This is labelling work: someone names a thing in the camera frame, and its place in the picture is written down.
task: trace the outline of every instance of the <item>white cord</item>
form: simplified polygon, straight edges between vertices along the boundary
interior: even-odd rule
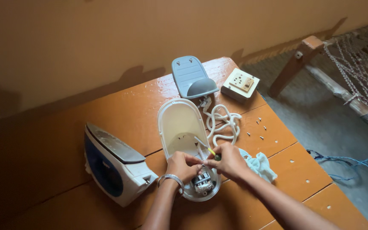
[[[238,120],[242,118],[241,115],[239,115],[238,113],[234,113],[234,112],[228,112],[227,107],[225,107],[224,105],[216,105],[212,108],[211,113],[207,112],[208,108],[211,106],[211,97],[208,97],[205,99],[207,102],[206,103],[202,103],[200,106],[203,107],[202,108],[202,112],[204,114],[206,114],[208,116],[207,118],[207,128],[210,130],[210,134],[208,135],[208,139],[214,135],[214,132],[217,131],[221,131],[222,129],[226,128],[227,126],[231,126],[232,129],[232,136],[225,136],[225,135],[221,135],[221,134],[217,134],[212,138],[212,143],[214,144],[215,147],[218,146],[217,144],[217,138],[223,138],[223,139],[232,139],[232,145],[235,144],[236,139],[238,138],[239,135],[239,126],[238,126]],[[216,113],[215,111],[222,107],[224,109],[224,111],[227,113],[225,116],[222,116],[219,113]],[[222,125],[220,128],[215,128],[215,120],[222,120],[224,121],[226,124]]]

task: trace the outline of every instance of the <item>wire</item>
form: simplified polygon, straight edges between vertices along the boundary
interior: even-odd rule
[[[238,138],[239,132],[240,132],[238,122],[239,122],[239,119],[242,118],[242,116],[239,115],[238,113],[229,112],[227,107],[221,104],[214,106],[211,110],[211,113],[209,113],[207,112],[207,110],[211,106],[211,102],[212,102],[211,97],[206,97],[204,101],[201,102],[201,105],[200,105],[200,107],[202,107],[202,112],[208,116],[206,124],[207,124],[207,128],[210,130],[210,134],[208,135],[207,138],[209,139],[210,137],[213,136],[212,142],[215,147],[218,146],[217,138],[232,139],[232,145],[234,145],[236,142],[236,139]],[[226,115],[222,116],[221,114],[216,113],[215,111],[217,111],[219,108],[223,108]],[[222,120],[224,122],[224,125],[222,125],[220,128],[216,128],[215,126],[216,120]],[[221,134],[214,135],[214,132],[219,132],[223,130],[224,128],[226,128],[227,126],[231,127],[232,136],[225,136]]]
[[[344,165],[348,169],[353,169],[357,174],[356,176],[350,177],[350,178],[345,178],[345,177],[342,177],[340,175],[335,175],[335,174],[329,174],[329,176],[333,180],[351,180],[351,179],[357,178],[359,176],[359,173],[357,171],[357,166],[364,165],[368,168],[368,159],[360,161],[360,160],[356,160],[356,159],[353,159],[351,157],[346,157],[346,156],[323,156],[322,154],[320,154],[316,151],[310,150],[310,149],[307,149],[306,151],[309,154],[311,154],[311,153],[317,154],[317,156],[314,158],[315,160],[329,160],[329,161],[332,161],[332,162],[336,162],[336,163],[339,163],[341,165]],[[349,162],[345,159],[349,159],[349,160],[352,160],[354,162],[357,162],[357,164],[353,164],[353,163],[351,163],[351,162]]]

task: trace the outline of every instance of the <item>wall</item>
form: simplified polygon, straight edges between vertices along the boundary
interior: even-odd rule
[[[368,0],[0,0],[0,117],[109,83],[126,88],[171,61],[247,55],[333,27],[368,24]]]

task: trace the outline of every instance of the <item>wooden table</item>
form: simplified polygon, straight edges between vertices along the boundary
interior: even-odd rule
[[[218,87],[237,68],[226,57],[203,65]],[[178,97],[173,77],[167,75],[0,131],[0,229],[140,227],[157,192],[156,184],[126,208],[114,203],[85,172],[84,125],[91,122],[114,134],[146,156],[149,168],[162,175],[167,163],[157,133],[157,112],[162,104]],[[244,105],[220,92],[214,94],[213,100],[242,115],[236,145],[252,156],[263,152],[269,158],[271,168],[278,174],[275,186],[343,229],[368,229],[367,220],[258,92]],[[208,201],[195,203],[178,198],[171,227],[280,228],[256,197],[230,180]]]

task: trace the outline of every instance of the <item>iron internal parts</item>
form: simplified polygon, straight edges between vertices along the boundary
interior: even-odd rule
[[[206,171],[203,171],[201,175],[194,177],[191,182],[194,185],[195,191],[203,196],[207,196],[217,184],[216,181],[211,181],[211,176]]]

